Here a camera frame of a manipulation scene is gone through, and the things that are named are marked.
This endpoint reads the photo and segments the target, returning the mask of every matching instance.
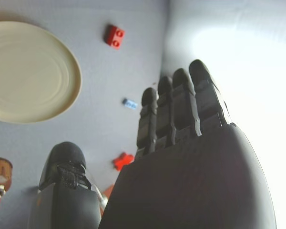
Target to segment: plate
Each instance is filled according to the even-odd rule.
[[[81,91],[80,66],[54,35],[0,21],[0,121],[35,123],[66,111]]]

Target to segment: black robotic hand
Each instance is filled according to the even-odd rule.
[[[275,229],[268,185],[244,133],[200,60],[142,96],[135,161],[99,228]]]

